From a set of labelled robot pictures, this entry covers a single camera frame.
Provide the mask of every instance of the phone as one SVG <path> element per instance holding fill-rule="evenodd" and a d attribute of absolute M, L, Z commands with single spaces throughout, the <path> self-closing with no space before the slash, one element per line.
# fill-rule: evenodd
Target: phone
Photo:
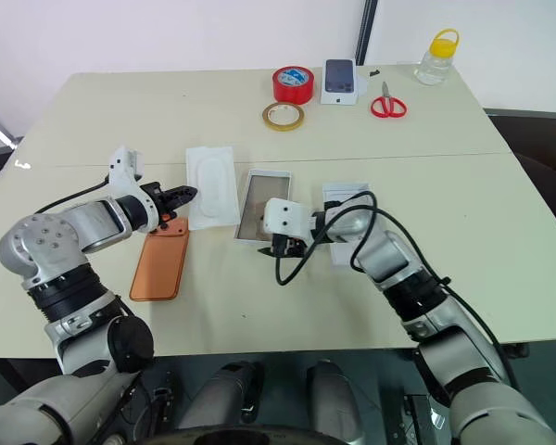
<path fill-rule="evenodd" d="M 322 104 L 354 105 L 358 99 L 356 62 L 330 58 L 323 63 Z"/>
<path fill-rule="evenodd" d="M 146 236 L 130 289 L 132 300 L 159 301 L 177 296 L 188 229 L 186 218 L 175 218 Z"/>
<path fill-rule="evenodd" d="M 267 246 L 272 241 L 272 236 L 263 231 L 263 212 L 270 198 L 290 197 L 290 178 L 290 172 L 249 171 L 236 239 L 259 246 Z"/>

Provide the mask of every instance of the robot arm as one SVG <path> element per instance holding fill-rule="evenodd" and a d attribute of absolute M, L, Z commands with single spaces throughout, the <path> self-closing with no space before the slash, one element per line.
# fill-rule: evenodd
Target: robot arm
<path fill-rule="evenodd" d="M 531 403 L 504 383 L 495 349 L 416 253 L 378 222 L 366 236 L 375 208 L 367 195 L 319 212 L 273 198 L 264 212 L 264 230 L 273 234 L 278 258 L 284 256 L 287 237 L 311 248 L 366 237 L 358 264 L 418 342 L 418 369 L 433 397 L 450 406 L 454 438 L 464 444 L 556 444 L 556 435 Z"/>
<path fill-rule="evenodd" d="M 87 443 L 152 359 L 147 325 L 101 284 L 86 257 L 134 230 L 164 228 L 196 195 L 187 186 L 140 186 L 140 170 L 138 153 L 120 148 L 109 165 L 112 196 L 33 214 L 0 240 L 0 261 L 44 313 L 63 373 L 0 406 L 0 444 Z"/>

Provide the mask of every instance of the gray floor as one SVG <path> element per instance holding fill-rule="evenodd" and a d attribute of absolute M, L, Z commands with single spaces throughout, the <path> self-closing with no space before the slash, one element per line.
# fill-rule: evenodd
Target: gray floor
<path fill-rule="evenodd" d="M 305 379 L 309 367 L 320 359 L 331 359 L 342 368 L 352 383 L 360 407 L 369 444 L 413 444 L 411 420 L 402 415 L 402 396 L 425 394 L 425 387 L 406 350 L 310 351 L 267 354 L 231 354 L 156 359 L 144 374 L 149 390 L 171 382 L 176 395 L 173 423 L 183 415 L 189 401 L 204 383 L 228 362 L 240 360 L 263 362 L 266 381 L 259 410 L 259 423 L 309 427 L 305 403 Z M 523 392 L 556 431 L 556 341 L 531 345 L 527 359 L 512 361 Z M 0 403 L 14 392 L 0 377 Z M 435 409 L 447 411 L 431 400 Z M 124 410 L 133 422 L 144 407 L 140 395 Z M 392 419 L 385 428 L 384 417 Z M 438 431 L 438 443 L 449 443 L 448 421 Z M 113 429 L 125 430 L 131 436 L 133 426 L 121 418 Z"/>

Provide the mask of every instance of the white table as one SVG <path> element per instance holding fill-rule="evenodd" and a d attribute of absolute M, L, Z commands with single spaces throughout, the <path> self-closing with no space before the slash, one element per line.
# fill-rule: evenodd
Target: white table
<path fill-rule="evenodd" d="M 442 88 L 430 89 L 415 86 L 404 77 L 407 72 L 409 67 L 383 67 L 381 75 L 370 79 L 369 94 L 355 108 L 305 106 L 308 120 L 292 133 L 275 133 L 260 123 L 259 113 L 272 102 L 264 84 L 271 71 L 77 76 L 0 174 L 0 236 L 44 203 L 100 181 L 109 152 L 122 142 L 122 134 L 123 142 L 145 153 L 144 181 L 160 181 L 165 187 L 184 184 L 186 148 L 233 144 L 240 192 L 250 168 L 291 171 L 292 199 L 316 208 L 322 204 L 322 183 L 367 182 L 380 205 L 406 224 L 433 266 L 453 278 L 456 290 L 501 341 L 556 338 L 556 221 L 457 74 Z M 229 114 L 231 125 L 223 125 L 220 115 L 212 112 L 215 118 L 208 116 L 206 130 L 199 116 L 205 109 L 198 104 L 208 102 L 211 109 L 228 111 L 234 93 L 214 99 L 205 89 L 204 98 L 190 102 L 197 110 L 194 118 L 189 118 L 187 104 L 176 105 L 173 121 L 183 116 L 182 125 L 171 128 L 166 112 L 169 95 L 177 92 L 169 85 L 193 81 L 189 95 L 194 97 L 194 84 L 210 84 L 220 91 L 218 84 L 230 83 L 239 73 L 260 89 L 246 99 L 245 107 L 234 105 L 235 114 L 251 112 L 248 120 Z M 383 79 L 394 95 L 407 101 L 410 114 L 405 121 L 365 120 L 368 110 L 362 104 L 380 92 Z M 130 85 L 128 95 L 133 98 L 149 92 L 144 100 L 149 113 L 143 116 L 149 121 L 140 128 L 137 115 L 128 109 L 133 100 L 122 100 Z M 464 129 L 462 133 L 443 133 L 448 125 L 427 112 L 435 108 L 430 104 L 433 91 L 449 107 L 463 110 L 447 114 Z M 89 106 L 97 99 L 108 104 L 106 110 Z M 97 108 L 98 126 L 89 117 Z M 87 127 L 87 121 L 93 126 Z M 151 126 L 156 121 L 158 133 Z M 234 128 L 237 121 L 240 131 Z M 349 128 L 346 145 L 338 146 L 344 139 L 328 125 L 330 121 Z M 400 139 L 406 142 L 396 146 Z M 412 139 L 431 142 L 406 145 Z M 81 153 L 81 147 L 88 149 Z M 15 168 L 15 159 L 32 167 Z M 99 196 L 95 192 L 85 198 Z M 233 234 L 233 228 L 215 228 L 190 235 L 177 299 L 157 303 L 126 299 L 150 325 L 157 355 L 412 344 L 366 277 L 332 268 L 327 247 L 318 248 L 299 276 L 281 287 L 274 282 L 273 260 L 236 243 Z M 122 296 L 130 290 L 143 240 L 142 234 L 134 234 L 91 257 L 102 282 Z M 284 261 L 284 273 L 295 261 Z M 0 357 L 52 357 L 41 328 L 45 320 L 19 281 L 0 265 Z"/>

